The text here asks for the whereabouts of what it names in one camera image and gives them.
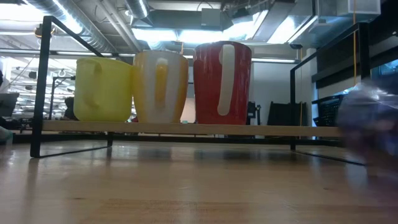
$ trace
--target mug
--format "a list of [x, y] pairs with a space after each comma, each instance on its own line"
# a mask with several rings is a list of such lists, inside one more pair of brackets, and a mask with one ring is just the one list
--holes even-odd
[[179, 123], [187, 97], [188, 60], [166, 51], [134, 57], [132, 89], [140, 123]]
[[251, 50], [231, 41], [201, 44], [193, 56], [193, 84], [200, 124], [246, 124]]
[[73, 112], [80, 121], [126, 121], [131, 116], [132, 66], [118, 60], [77, 60]]

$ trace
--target plastic bag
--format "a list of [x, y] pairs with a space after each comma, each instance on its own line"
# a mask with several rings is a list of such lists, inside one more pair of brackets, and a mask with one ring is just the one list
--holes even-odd
[[337, 123], [348, 147], [398, 157], [398, 75], [357, 84], [344, 97]]

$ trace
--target black metal frame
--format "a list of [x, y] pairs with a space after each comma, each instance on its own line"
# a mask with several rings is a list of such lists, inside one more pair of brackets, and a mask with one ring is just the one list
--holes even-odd
[[[34, 158], [43, 158], [43, 157], [49, 157], [49, 156], [59, 156], [59, 155], [64, 155], [64, 154], [71, 154], [75, 152], [85, 152], [85, 151], [91, 151], [91, 150], [96, 150], [96, 149], [102, 149], [106, 147], [111, 147], [113, 144], [113, 133], [108, 133], [107, 136], [107, 145], [103, 147], [95, 147], [92, 149], [82, 149], [82, 150], [77, 150], [77, 151], [70, 151], [70, 152], [61, 152], [57, 154], [46, 154], [41, 156], [40, 155], [40, 145], [42, 141], [42, 128], [43, 128], [43, 112], [44, 112], [44, 101], [45, 101], [45, 90], [46, 90], [46, 79], [47, 79], [47, 69], [48, 69], [48, 63], [49, 63], [49, 55], [50, 55], [50, 39], [51, 39], [51, 30], [52, 30], [52, 24], [55, 24], [59, 28], [61, 28], [63, 31], [65, 31], [67, 34], [69, 34], [71, 37], [73, 37], [77, 42], [79, 42], [82, 46], [86, 47], [88, 50], [93, 52], [96, 56], [98, 57], [103, 57], [101, 53], [99, 53], [97, 50], [95, 50], [90, 44], [85, 42], [79, 35], [73, 33], [70, 29], [68, 29], [64, 24], [62, 24], [57, 18], [53, 16], [45, 16], [43, 19], [43, 34], [42, 34], [42, 43], [40, 46], [40, 60], [39, 60], [39, 71], [38, 71], [38, 78], [37, 78], [37, 89], [36, 89], [36, 97], [35, 97], [35, 108], [34, 108], [34, 118], [33, 118], [33, 130], [32, 130], [32, 141], [30, 144], [30, 156]], [[294, 67], [290, 71], [290, 102], [291, 102], [291, 109], [292, 109], [292, 125], [294, 126], [294, 112], [295, 112], [295, 71], [300, 68], [302, 65], [305, 63], [309, 62], [311, 59], [316, 57], [318, 54], [324, 52], [326, 49], [329, 49], [331, 46], [335, 45], [338, 43], [341, 39], [345, 38], [346, 36], [350, 35], [354, 31], [359, 30], [359, 51], [360, 51], [360, 57], [361, 61], [365, 63], [361, 63], [361, 72], [362, 74], [366, 74], [367, 68], [369, 68], [369, 48], [368, 48], [368, 25], [367, 24], [356, 24], [355, 26], [351, 27], [344, 33], [342, 33], [339, 37], [337, 37], [335, 40], [331, 41], [327, 46], [319, 49], [317, 52], [315, 52], [313, 55], [307, 57], [305, 60], [300, 62], [296, 67]], [[52, 97], [53, 97], [53, 91], [54, 91], [54, 83], [55, 79], [53, 80], [53, 88], [52, 88]], [[296, 140], [296, 137], [293, 137], [290, 140], [290, 149], [292, 152], [295, 153], [300, 153], [300, 154], [309, 154], [307, 152], [299, 152], [295, 150], [296, 144], [300, 142], [300, 140]], [[328, 157], [328, 156], [321, 156], [321, 155], [313, 155], [312, 156], [318, 156], [326, 159], [333, 159], [336, 161], [343, 161], [343, 162], [349, 162], [352, 164], [357, 164], [357, 165], [363, 165], [357, 162], [353, 161], [346, 161], [344, 159], [340, 158], [334, 158], [334, 157]]]
[[[330, 49], [337, 43], [339, 43], [341, 40], [347, 38], [354, 32], [358, 31], [358, 41], [359, 41], [359, 74], [361, 74], [361, 78], [364, 79], [366, 77], [370, 77], [371, 75], [371, 64], [370, 64], [370, 56], [369, 56], [369, 24], [365, 22], [360, 22], [357, 23], [353, 26], [351, 26], [349, 29], [345, 30], [343, 33], [341, 33], [338, 37], [333, 39], [331, 42], [326, 44], [325, 46], [321, 47], [318, 49], [314, 54], [309, 55], [306, 59], [302, 60], [298, 65], [296, 65], [293, 69], [290, 71], [290, 122], [292, 126], [296, 126], [295, 122], [295, 102], [296, 102], [296, 92], [295, 92], [295, 74], [296, 70], [298, 70], [300, 67], [314, 59], [316, 56], [324, 53], [326, 50]], [[300, 154], [305, 154], [309, 156], [316, 156], [316, 157], [322, 157], [325, 159], [333, 159], [336, 161], [343, 161], [347, 162], [350, 164], [357, 164], [357, 162], [353, 161], [347, 161], [345, 159], [340, 159], [336, 157], [329, 157], [329, 156], [322, 156], [322, 155], [316, 155], [316, 154], [311, 154], [307, 152], [301, 152], [301, 151], [296, 151], [296, 137], [292, 137], [290, 140], [290, 150], [292, 152], [297, 152]]]
[[73, 37], [77, 42], [79, 42], [82, 46], [86, 47], [88, 50], [93, 52], [98, 57], [104, 57], [101, 53], [94, 49], [90, 44], [85, 42], [79, 35], [72, 32], [69, 28], [67, 28], [62, 22], [60, 22], [57, 18], [53, 16], [45, 16], [43, 18], [43, 33], [42, 33], [42, 42], [40, 45], [40, 58], [39, 58], [39, 71], [37, 74], [37, 88], [36, 88], [36, 97], [35, 97], [35, 109], [33, 115], [33, 129], [32, 129], [32, 142], [30, 143], [30, 156], [34, 158], [43, 158], [48, 156], [58, 156], [64, 155], [74, 152], [84, 152], [95, 149], [102, 149], [106, 147], [111, 147], [113, 143], [112, 133], [108, 133], [108, 143], [107, 146], [104, 147], [96, 147], [92, 149], [83, 149], [78, 151], [70, 151], [70, 152], [62, 152], [56, 154], [47, 154], [44, 156], [40, 155], [40, 145], [42, 140], [42, 130], [43, 130], [43, 112], [44, 112], [44, 100], [45, 100], [45, 89], [46, 89], [46, 79], [47, 79], [47, 70], [49, 67], [49, 55], [50, 55], [50, 40], [51, 40], [51, 30], [52, 24], [58, 26], [61, 30], [65, 31], [71, 37]]

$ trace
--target person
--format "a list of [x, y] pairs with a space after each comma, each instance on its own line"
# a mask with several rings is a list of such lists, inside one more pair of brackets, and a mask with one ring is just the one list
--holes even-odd
[[8, 93], [10, 87], [10, 81], [3, 77], [2, 71], [0, 70], [0, 93]]
[[[8, 93], [10, 82], [7, 78], [3, 77], [2, 71], [0, 70], [0, 93]], [[6, 143], [7, 145], [12, 144], [12, 131], [6, 129], [7, 121], [0, 117], [0, 143]]]
[[73, 112], [73, 104], [75, 102], [74, 97], [68, 97], [65, 99], [65, 104], [67, 105], [67, 110], [65, 110], [65, 114], [63, 115], [64, 120], [72, 120], [78, 121], [75, 113]]

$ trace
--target white and yellow mug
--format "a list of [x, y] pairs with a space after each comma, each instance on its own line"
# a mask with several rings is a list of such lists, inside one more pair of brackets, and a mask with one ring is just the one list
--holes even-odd
[[132, 92], [140, 123], [179, 123], [187, 97], [188, 60], [166, 51], [134, 57]]

